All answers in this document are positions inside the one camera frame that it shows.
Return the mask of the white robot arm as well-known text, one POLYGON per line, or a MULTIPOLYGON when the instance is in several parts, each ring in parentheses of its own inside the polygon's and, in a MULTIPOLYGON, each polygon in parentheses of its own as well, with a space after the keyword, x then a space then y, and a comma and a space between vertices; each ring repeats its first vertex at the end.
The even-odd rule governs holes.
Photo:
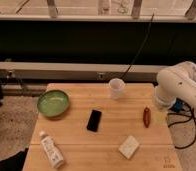
POLYGON ((158 110, 171 108, 179 98, 196 111, 196 64, 185 61, 161 69, 154 88, 153 103, 158 110))

